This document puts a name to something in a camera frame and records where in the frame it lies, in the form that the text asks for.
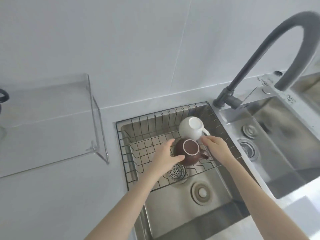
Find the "wire grid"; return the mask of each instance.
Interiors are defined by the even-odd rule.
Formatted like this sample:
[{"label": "wire grid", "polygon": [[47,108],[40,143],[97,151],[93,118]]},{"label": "wire grid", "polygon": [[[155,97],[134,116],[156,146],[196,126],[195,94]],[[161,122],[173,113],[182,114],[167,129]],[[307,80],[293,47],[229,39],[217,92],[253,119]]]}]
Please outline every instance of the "wire grid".
[{"label": "wire grid", "polygon": [[[170,153],[173,155],[174,146],[181,139],[178,131],[179,124],[189,116],[196,116],[202,120],[204,118],[216,120],[210,105],[203,102],[150,113],[116,123],[128,190],[148,169],[157,148],[172,138],[175,139],[170,147]],[[198,144],[202,149],[208,151],[200,140],[198,140]],[[201,159],[194,165],[187,166],[186,175],[181,180],[219,166],[219,162],[210,153],[209,155],[208,159]],[[183,170],[180,164],[177,165],[178,170]],[[177,182],[166,173],[160,177],[152,191]]]}]

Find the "brown mug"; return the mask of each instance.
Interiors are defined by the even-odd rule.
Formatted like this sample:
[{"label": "brown mug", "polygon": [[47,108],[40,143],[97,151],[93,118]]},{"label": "brown mug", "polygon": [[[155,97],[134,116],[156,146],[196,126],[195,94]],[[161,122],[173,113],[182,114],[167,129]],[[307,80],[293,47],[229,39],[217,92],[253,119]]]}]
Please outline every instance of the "brown mug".
[{"label": "brown mug", "polygon": [[173,155],[184,155],[180,164],[183,166],[191,166],[197,163],[200,159],[208,159],[209,154],[204,149],[201,149],[199,144],[192,139],[180,139],[174,146]]}]

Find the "faucet spout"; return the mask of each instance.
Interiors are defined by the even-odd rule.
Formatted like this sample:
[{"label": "faucet spout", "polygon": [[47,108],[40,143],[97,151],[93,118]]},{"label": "faucet spout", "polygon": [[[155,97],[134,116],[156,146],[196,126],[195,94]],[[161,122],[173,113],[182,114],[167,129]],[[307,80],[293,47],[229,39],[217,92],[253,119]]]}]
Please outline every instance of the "faucet spout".
[{"label": "faucet spout", "polygon": [[226,103],[228,96],[232,96],[235,88],[257,64],[267,50],[274,44],[274,42],[288,30],[296,26],[301,26],[303,28],[302,44],[297,56],[286,73],[274,85],[274,87],[280,91],[288,89],[310,64],[318,48],[320,42],[320,16],[316,12],[306,11],[297,13],[283,21],[277,28],[275,28],[250,57],[238,75],[227,86],[226,90],[229,92],[229,95],[225,94],[226,91],[223,90],[214,100],[214,106],[222,107]]}]

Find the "person's left arm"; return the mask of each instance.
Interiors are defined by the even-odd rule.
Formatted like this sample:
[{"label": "person's left arm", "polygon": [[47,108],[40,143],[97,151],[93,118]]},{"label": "person's left arm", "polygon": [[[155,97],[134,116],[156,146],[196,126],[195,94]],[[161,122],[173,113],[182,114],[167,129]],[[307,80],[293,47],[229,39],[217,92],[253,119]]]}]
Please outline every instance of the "person's left arm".
[{"label": "person's left arm", "polygon": [[85,240],[126,240],[141,209],[158,179],[184,159],[183,155],[171,157],[170,146],[174,139],[156,150],[149,169],[139,178],[114,208],[89,233]]}]

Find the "forearm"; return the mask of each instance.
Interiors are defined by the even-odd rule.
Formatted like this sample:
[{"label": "forearm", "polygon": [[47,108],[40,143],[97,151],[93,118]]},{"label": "forearm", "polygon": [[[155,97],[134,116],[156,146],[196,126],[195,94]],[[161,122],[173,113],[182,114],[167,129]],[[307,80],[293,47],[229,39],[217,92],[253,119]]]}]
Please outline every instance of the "forearm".
[{"label": "forearm", "polygon": [[230,160],[226,168],[265,240],[308,239],[288,215],[259,187],[237,160]]},{"label": "forearm", "polygon": [[143,173],[134,188],[122,197],[85,240],[128,239],[134,222],[158,178],[151,170]]}]

